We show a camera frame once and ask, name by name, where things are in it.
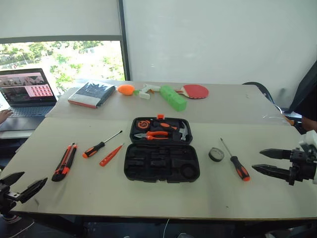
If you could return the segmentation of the bystander bare hand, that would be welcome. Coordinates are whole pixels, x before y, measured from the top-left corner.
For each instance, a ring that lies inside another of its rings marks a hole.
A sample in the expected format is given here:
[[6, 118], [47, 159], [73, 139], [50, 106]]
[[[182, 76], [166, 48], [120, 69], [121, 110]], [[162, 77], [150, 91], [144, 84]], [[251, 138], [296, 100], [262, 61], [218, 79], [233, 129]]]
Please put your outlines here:
[[12, 110], [1, 110], [0, 111], [0, 124], [5, 122], [8, 117], [12, 115]]

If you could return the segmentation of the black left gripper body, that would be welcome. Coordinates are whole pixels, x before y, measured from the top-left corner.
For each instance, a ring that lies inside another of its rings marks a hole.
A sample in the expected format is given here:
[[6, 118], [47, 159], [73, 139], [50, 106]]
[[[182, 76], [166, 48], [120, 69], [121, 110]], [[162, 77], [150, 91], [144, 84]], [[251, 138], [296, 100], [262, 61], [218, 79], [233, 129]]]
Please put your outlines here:
[[10, 192], [10, 186], [3, 183], [0, 184], [0, 213], [2, 215], [8, 214], [11, 209], [16, 206], [19, 193]]

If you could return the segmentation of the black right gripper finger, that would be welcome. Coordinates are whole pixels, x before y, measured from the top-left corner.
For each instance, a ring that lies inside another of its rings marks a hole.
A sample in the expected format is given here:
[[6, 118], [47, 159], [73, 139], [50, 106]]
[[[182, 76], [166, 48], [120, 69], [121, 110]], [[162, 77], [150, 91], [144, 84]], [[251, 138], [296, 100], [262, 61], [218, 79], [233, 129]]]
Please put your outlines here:
[[291, 157], [291, 150], [283, 150], [283, 149], [264, 149], [260, 151], [260, 154], [267, 156], [273, 159], [287, 159], [289, 160]]
[[274, 177], [274, 178], [278, 178], [282, 180], [289, 180], [290, 172], [289, 170], [286, 170], [286, 169], [282, 169], [276, 166], [266, 165], [266, 164], [252, 165], [252, 168], [255, 169], [257, 172], [266, 176], [270, 176], [270, 177]]

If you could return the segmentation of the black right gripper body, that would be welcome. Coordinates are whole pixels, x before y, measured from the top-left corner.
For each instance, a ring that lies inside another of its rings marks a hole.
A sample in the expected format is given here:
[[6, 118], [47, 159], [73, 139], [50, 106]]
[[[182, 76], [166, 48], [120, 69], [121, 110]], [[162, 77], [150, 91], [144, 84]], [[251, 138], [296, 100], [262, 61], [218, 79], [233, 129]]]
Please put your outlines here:
[[317, 150], [310, 148], [307, 151], [294, 149], [290, 154], [292, 167], [289, 168], [289, 185], [294, 185], [295, 181], [312, 180], [317, 183]]

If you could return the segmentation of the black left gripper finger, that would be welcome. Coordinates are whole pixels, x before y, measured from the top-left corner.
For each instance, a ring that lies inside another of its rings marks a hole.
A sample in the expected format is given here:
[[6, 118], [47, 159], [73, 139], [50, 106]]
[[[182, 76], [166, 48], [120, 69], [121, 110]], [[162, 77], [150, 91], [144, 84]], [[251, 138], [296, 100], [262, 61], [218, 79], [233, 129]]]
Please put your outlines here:
[[29, 185], [18, 197], [18, 201], [21, 203], [27, 202], [31, 199], [35, 194], [37, 194], [43, 186], [46, 184], [48, 178], [43, 178], [35, 181], [31, 185]]
[[24, 174], [25, 172], [16, 172], [9, 174], [6, 177], [3, 177], [0, 180], [0, 183], [7, 186], [11, 186], [12, 184], [16, 183]]

